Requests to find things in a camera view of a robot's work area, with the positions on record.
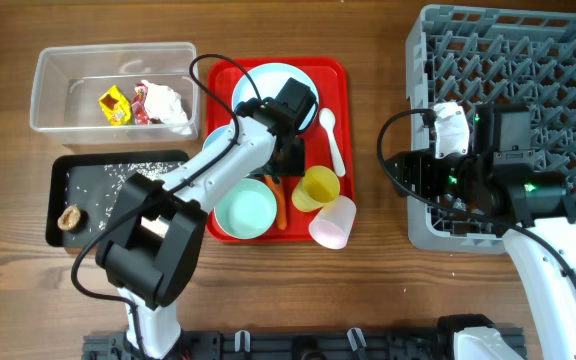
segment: orange utensil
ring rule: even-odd
[[[270,175],[264,175],[266,178],[266,185],[272,190],[277,199],[277,227],[280,230],[285,230],[288,226],[288,219],[286,217],[286,197],[284,195],[284,184],[279,178],[279,184],[275,184]]]

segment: tabletop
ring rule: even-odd
[[[29,127],[39,52],[52,46],[188,41],[199,54],[331,56],[347,70],[356,174],[356,226],[341,251],[315,243],[228,246],[206,236],[178,301],[187,330],[345,331],[433,325],[482,313],[525,329],[541,358],[515,267],[506,255],[422,251],[407,236],[406,200],[382,173],[375,143],[392,114],[409,108],[405,40],[426,1],[0,0],[0,359],[79,359],[82,337],[121,331],[124,307],[92,300],[70,283],[74,256],[44,239],[50,171],[61,155],[176,148],[195,141],[64,147]],[[576,12],[576,2],[465,0],[462,5]],[[206,78],[214,64],[200,64]],[[206,96],[203,96],[205,109]],[[389,150],[410,146],[395,124]],[[87,259],[82,282],[114,293]]]

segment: robotic arm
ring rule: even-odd
[[[120,295],[137,305],[139,329],[130,316],[131,308],[126,306],[126,337],[134,348],[139,346],[137,338],[141,334],[145,355],[174,358],[182,332],[176,299],[197,266],[208,214],[250,173],[261,171],[274,177],[303,174],[303,142],[296,137],[296,130],[314,103],[315,96],[308,86],[289,79],[275,98],[253,98],[239,104],[235,109],[239,121],[237,144],[219,162],[161,206],[133,216],[100,242],[97,264],[106,269],[109,282]],[[139,174],[130,177],[118,194],[109,223],[189,179],[224,151],[234,134],[235,124],[231,122],[208,148],[157,181]],[[165,236],[141,226],[142,217],[168,223]]]
[[[530,119],[526,106],[478,106],[469,154],[463,108],[454,102],[437,104],[424,114],[424,124],[436,137],[434,151],[380,160],[401,196],[425,200],[449,194],[487,214],[478,220],[519,223],[530,232],[495,229],[526,290],[544,358],[576,360],[576,208],[563,175],[534,171],[538,153],[530,143]],[[485,326],[455,332],[454,358],[518,358],[495,332]]]

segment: gray wire rack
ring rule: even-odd
[[[569,176],[576,201],[576,14],[428,5],[406,40],[406,95],[412,108],[458,101],[526,103],[537,170]],[[421,117],[412,148],[434,146]],[[423,249],[500,254],[490,226],[408,202],[410,241]]]

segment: red rectangular tray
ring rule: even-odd
[[[246,70],[266,63],[285,63],[293,65],[305,72],[317,86],[319,92],[319,108],[329,108],[335,114],[335,138],[339,151],[346,166],[346,176],[339,179],[341,194],[355,200],[355,176],[352,166],[352,144],[350,139],[350,120],[348,118],[348,88],[346,84],[346,70],[329,57],[289,57],[289,58],[252,58],[236,59]],[[226,61],[215,64],[208,74],[208,88],[219,98],[230,104],[232,92],[239,79],[243,76],[241,71]],[[206,109],[206,134],[214,129],[230,123],[231,117],[215,100],[208,98]],[[332,159],[328,146],[328,137],[325,130],[319,125],[319,117],[308,130],[301,135],[306,146],[306,169],[314,165],[323,165],[332,169]],[[224,233],[217,221],[214,212],[209,216],[206,229],[215,239],[224,243],[264,243],[264,242],[290,242],[308,241],[312,237],[308,233],[308,225],[317,215],[318,211],[302,213],[292,204],[292,191],[299,182],[299,177],[283,177],[288,227],[279,230],[273,224],[263,235],[252,240],[235,239]]]

